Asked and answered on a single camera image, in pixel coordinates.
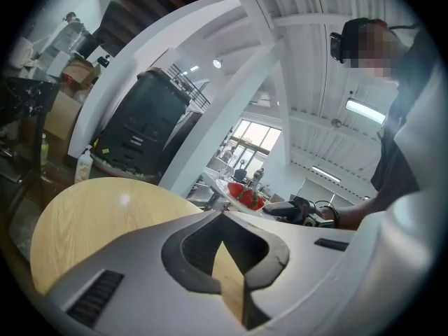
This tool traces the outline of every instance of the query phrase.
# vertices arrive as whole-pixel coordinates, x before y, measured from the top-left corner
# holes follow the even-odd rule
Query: black t-shirt
[[[383,211],[403,195],[419,190],[417,181],[393,138],[421,91],[427,84],[437,58],[437,50],[426,32],[419,32],[402,59],[398,72],[398,96],[389,109],[382,128],[381,159],[372,177],[378,191],[372,208]]]

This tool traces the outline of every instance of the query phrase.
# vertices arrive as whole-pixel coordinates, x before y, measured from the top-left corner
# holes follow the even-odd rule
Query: cardboard box
[[[81,106],[79,102],[59,91],[51,111],[47,113],[44,130],[60,139],[70,140]]]
[[[88,85],[101,73],[101,67],[98,64],[96,67],[85,59],[77,57],[74,59],[62,72],[69,76],[81,86]]]
[[[51,111],[47,113],[43,127],[48,142],[48,160],[64,162],[80,110],[79,102],[59,91]],[[22,121],[20,129],[24,139],[32,146],[36,132],[36,117]]]

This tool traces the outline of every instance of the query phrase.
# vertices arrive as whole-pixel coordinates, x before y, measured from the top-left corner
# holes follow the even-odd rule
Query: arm
[[[357,205],[336,208],[339,213],[339,229],[358,229],[364,217],[375,212],[373,209],[374,200],[375,198],[370,198]],[[318,210],[318,215],[324,219],[334,218],[333,211],[325,207]]]

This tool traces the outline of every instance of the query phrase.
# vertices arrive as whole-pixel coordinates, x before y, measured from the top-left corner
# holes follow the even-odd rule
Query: bottle
[[[90,157],[91,145],[87,146],[87,150],[78,158],[76,165],[75,183],[86,181],[89,179],[90,170],[92,168],[93,159]]]
[[[41,145],[41,167],[47,164],[48,158],[48,142],[46,140],[46,134],[42,133],[42,145]]]

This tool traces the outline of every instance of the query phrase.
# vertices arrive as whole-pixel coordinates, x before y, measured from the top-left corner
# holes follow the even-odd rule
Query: white pillar
[[[285,53],[283,40],[260,47],[229,80],[188,135],[159,186],[186,196],[225,135]]]

